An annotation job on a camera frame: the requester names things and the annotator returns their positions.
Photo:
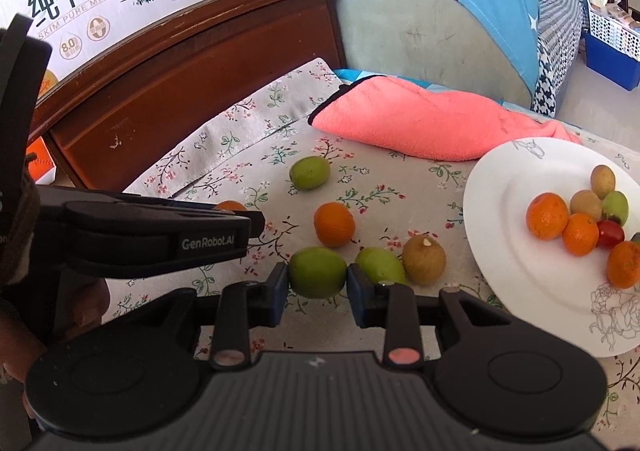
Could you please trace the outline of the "green jujube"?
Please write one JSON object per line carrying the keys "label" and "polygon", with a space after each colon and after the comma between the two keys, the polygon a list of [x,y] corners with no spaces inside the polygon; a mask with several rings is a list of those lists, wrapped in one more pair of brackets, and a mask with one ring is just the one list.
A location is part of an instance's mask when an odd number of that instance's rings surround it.
{"label": "green jujube", "polygon": [[355,259],[356,265],[372,283],[407,284],[405,268],[400,259],[387,249],[366,247]]}
{"label": "green jujube", "polygon": [[612,191],[602,200],[602,218],[625,226],[629,216],[629,204],[626,195],[620,191]]}
{"label": "green jujube", "polygon": [[346,272],[344,258],[320,246],[301,249],[288,262],[291,289],[308,299],[326,299],[340,293]]}
{"label": "green jujube", "polygon": [[309,191],[324,185],[331,172],[330,163],[321,156],[299,159],[290,169],[292,185],[297,190]]}

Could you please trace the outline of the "houndstooth sofa cover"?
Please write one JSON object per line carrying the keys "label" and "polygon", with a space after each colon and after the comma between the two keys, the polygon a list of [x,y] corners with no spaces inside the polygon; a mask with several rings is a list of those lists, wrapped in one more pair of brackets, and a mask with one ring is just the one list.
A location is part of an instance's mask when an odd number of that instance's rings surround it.
{"label": "houndstooth sofa cover", "polygon": [[582,0],[539,0],[538,80],[530,109],[554,117],[586,29]]}

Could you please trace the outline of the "brown kiwi fruit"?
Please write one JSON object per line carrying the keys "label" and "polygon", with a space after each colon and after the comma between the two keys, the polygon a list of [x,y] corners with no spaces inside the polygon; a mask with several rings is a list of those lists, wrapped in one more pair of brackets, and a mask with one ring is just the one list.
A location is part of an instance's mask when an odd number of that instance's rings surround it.
{"label": "brown kiwi fruit", "polygon": [[447,264],[444,249],[427,234],[411,237],[402,249],[401,259],[409,280],[421,286],[434,284]]}

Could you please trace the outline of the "brown longan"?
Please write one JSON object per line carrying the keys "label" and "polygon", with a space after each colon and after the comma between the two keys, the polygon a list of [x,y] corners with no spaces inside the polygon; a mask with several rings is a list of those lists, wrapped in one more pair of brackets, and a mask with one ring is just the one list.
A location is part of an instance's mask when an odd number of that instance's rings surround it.
{"label": "brown longan", "polygon": [[602,200],[589,189],[580,190],[570,199],[570,212],[572,214],[584,214],[594,221],[600,221],[602,218]]}
{"label": "brown longan", "polygon": [[606,165],[598,165],[593,168],[590,176],[591,191],[604,200],[616,187],[614,171]]}

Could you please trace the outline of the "wooden headboard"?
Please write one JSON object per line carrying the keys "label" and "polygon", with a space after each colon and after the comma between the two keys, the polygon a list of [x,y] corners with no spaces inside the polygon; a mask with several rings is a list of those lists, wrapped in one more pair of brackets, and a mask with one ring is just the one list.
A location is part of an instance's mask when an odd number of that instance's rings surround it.
{"label": "wooden headboard", "polygon": [[207,0],[56,85],[29,138],[81,188],[122,191],[203,122],[315,58],[346,63],[334,0]]}

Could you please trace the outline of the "blue plastic bin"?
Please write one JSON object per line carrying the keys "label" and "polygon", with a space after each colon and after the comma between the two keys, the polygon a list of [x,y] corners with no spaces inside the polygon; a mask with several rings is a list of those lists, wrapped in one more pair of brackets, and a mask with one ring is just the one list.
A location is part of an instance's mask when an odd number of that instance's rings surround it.
{"label": "blue plastic bin", "polygon": [[600,39],[585,33],[586,64],[590,70],[632,91],[639,85],[640,63]]}

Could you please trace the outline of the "floral tablecloth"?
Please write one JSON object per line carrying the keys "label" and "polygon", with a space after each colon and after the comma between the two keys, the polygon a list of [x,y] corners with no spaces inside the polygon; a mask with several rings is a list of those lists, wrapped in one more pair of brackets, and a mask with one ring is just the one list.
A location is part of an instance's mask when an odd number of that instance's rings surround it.
{"label": "floral tablecloth", "polygon": [[[261,211],[266,226],[250,240],[247,255],[169,273],[159,278],[108,281],[110,321],[178,287],[193,287],[198,296],[218,294],[242,279],[263,279],[275,263],[287,263],[299,249],[316,246],[314,211],[337,202],[355,217],[356,237],[334,249],[346,263],[361,247],[378,247],[399,258],[402,246],[416,234],[430,234],[445,249],[447,267],[435,285],[416,293],[432,295],[442,286],[460,286],[498,308],[500,299],[472,256],[463,228],[463,191],[475,162],[433,162],[372,148],[325,134],[307,124],[312,104],[321,104],[338,89],[338,77],[318,59],[270,82],[243,101],[196,128],[186,140],[143,171],[126,190],[131,193],[198,203],[236,200]],[[325,158],[329,182],[298,191],[288,172],[308,155]],[[347,312],[346,293],[329,299],[288,294],[280,327],[250,336],[252,353],[269,350],[374,349],[382,343],[378,329],[356,329]],[[606,445],[639,445],[639,349],[636,335],[618,337],[612,357],[601,358],[608,393],[594,431]]]}

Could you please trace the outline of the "white plastic basket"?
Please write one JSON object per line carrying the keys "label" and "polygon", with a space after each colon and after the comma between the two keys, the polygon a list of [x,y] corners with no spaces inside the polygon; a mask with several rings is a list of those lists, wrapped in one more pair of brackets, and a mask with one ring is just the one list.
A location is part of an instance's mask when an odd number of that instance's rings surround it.
{"label": "white plastic basket", "polygon": [[586,0],[586,8],[591,36],[631,59],[640,60],[638,18],[634,18],[614,2],[598,7]]}

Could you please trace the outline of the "pink towel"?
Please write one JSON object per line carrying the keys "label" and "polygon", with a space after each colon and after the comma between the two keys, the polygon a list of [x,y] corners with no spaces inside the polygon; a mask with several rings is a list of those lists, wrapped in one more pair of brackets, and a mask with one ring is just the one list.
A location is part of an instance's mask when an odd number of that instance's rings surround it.
{"label": "pink towel", "polygon": [[444,162],[479,159],[524,138],[579,138],[557,120],[536,122],[486,96],[434,92],[393,76],[373,75],[343,86],[308,117],[334,136]]}

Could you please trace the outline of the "white floral plate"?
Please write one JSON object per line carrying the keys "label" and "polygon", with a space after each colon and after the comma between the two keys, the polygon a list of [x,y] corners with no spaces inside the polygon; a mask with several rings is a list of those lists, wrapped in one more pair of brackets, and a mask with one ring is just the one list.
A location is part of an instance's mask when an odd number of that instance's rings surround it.
{"label": "white floral plate", "polygon": [[597,358],[639,345],[639,289],[616,289],[605,275],[604,249],[570,255],[561,240],[541,241],[525,221],[529,203],[553,192],[569,200],[587,188],[594,167],[612,169],[628,198],[624,230],[639,230],[639,185],[624,168],[573,142],[524,138],[503,143],[471,170],[463,195],[463,226],[490,288],[512,315]]}

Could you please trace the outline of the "orange box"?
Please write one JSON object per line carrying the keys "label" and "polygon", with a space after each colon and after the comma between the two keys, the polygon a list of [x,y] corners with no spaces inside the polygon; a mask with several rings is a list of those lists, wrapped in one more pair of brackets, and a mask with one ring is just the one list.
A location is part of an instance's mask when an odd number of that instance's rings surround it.
{"label": "orange box", "polygon": [[56,179],[56,165],[41,137],[28,146],[27,155],[34,156],[28,163],[28,172],[32,180],[42,185],[53,184]]}

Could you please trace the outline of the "red cherry tomato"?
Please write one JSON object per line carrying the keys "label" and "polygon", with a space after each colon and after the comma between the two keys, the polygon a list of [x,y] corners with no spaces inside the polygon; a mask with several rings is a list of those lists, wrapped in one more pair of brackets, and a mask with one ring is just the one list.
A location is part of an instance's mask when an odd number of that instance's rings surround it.
{"label": "red cherry tomato", "polygon": [[613,220],[601,220],[598,222],[599,238],[597,246],[610,251],[625,241],[624,229]]}

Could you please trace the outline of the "orange tangerine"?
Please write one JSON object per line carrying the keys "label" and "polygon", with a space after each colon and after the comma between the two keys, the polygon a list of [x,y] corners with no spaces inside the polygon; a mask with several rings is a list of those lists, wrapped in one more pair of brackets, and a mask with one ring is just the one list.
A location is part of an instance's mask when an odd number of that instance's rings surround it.
{"label": "orange tangerine", "polygon": [[570,255],[582,257],[596,248],[599,240],[597,221],[583,212],[570,215],[562,232],[562,241]]}
{"label": "orange tangerine", "polygon": [[606,262],[606,277],[619,289],[634,287],[640,278],[640,246],[625,241],[611,249]]}
{"label": "orange tangerine", "polygon": [[356,222],[342,203],[325,203],[314,213],[314,231],[321,244],[329,249],[339,249],[352,239]]}
{"label": "orange tangerine", "polygon": [[536,196],[526,210],[526,227],[534,237],[550,241],[564,231],[570,214],[566,203],[558,194],[544,192]]}
{"label": "orange tangerine", "polygon": [[223,200],[214,206],[215,209],[218,210],[232,210],[232,211],[242,211],[245,210],[246,207],[236,200]]}

